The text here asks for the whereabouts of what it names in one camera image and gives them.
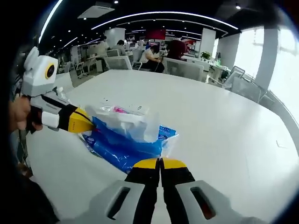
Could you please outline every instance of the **white chair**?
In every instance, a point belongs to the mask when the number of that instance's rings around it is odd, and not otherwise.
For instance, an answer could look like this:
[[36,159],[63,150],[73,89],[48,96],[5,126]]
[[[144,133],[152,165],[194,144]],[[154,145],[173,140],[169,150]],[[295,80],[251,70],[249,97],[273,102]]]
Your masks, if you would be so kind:
[[140,70],[142,66],[142,62],[133,62],[131,64],[128,56],[105,57],[104,60],[109,70]]
[[208,76],[208,81],[209,81],[209,84],[230,90],[232,87],[234,78],[235,77],[242,78],[244,73],[245,73],[245,70],[243,70],[237,66],[234,66],[233,69],[231,70],[231,72],[229,73],[228,77],[224,80],[224,82],[217,81],[209,76]]
[[248,82],[242,78],[234,77],[231,92],[259,104],[260,100],[265,96],[267,91],[253,82]]
[[67,73],[70,71],[70,67],[71,67],[71,62],[67,62],[65,67],[64,67],[64,73]]
[[84,67],[84,62],[80,62],[77,64],[76,72],[78,78],[82,78],[83,76],[88,76],[88,73],[84,72],[83,67]]
[[165,73],[205,82],[204,66],[165,57],[163,60]]
[[120,55],[120,51],[118,49],[107,51],[107,57],[117,57],[119,55]]
[[143,50],[141,50],[141,49],[132,50],[133,61],[138,62],[142,56],[142,53],[143,53]]
[[127,56],[105,57],[108,69],[132,70],[131,63]]

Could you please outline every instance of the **white table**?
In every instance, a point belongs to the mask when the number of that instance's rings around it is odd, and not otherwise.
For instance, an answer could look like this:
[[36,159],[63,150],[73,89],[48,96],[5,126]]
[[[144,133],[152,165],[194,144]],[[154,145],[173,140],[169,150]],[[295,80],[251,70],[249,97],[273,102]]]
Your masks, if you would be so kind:
[[[224,89],[166,74],[110,70],[68,94],[80,105],[146,105],[179,133],[171,156],[196,180],[226,195],[244,216],[272,220],[293,197],[299,158],[282,120]],[[46,127],[27,137],[33,173],[59,217],[77,217],[93,197],[125,174],[87,151],[75,134]],[[158,188],[152,223],[170,223]]]

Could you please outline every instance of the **person sitting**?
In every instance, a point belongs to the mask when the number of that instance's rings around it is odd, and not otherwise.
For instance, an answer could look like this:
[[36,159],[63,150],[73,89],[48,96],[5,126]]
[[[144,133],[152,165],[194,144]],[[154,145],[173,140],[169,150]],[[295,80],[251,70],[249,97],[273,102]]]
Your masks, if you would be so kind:
[[159,53],[160,49],[158,45],[153,45],[150,48],[146,49],[141,58],[142,62],[141,68],[150,69],[150,71],[162,73],[164,71],[164,65],[161,63],[159,58],[154,58],[154,54]]
[[176,38],[167,45],[168,58],[184,61],[182,56],[187,52],[187,47],[186,44],[181,41],[181,37],[182,35],[176,34]]
[[125,42],[123,40],[119,40],[117,42],[117,44],[111,48],[111,50],[118,50],[120,56],[125,56],[126,55],[126,51],[125,51],[125,47],[124,47]]

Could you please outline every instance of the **blue plastic bag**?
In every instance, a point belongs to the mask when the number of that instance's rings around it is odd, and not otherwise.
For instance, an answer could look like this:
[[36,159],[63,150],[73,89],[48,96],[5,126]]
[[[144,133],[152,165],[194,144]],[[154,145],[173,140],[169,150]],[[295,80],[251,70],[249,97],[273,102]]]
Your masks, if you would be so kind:
[[107,128],[106,123],[93,117],[96,128],[90,136],[83,135],[85,141],[99,156],[129,173],[140,160],[157,158],[161,155],[165,139],[176,135],[176,131],[160,126],[159,137],[152,143],[135,142]]

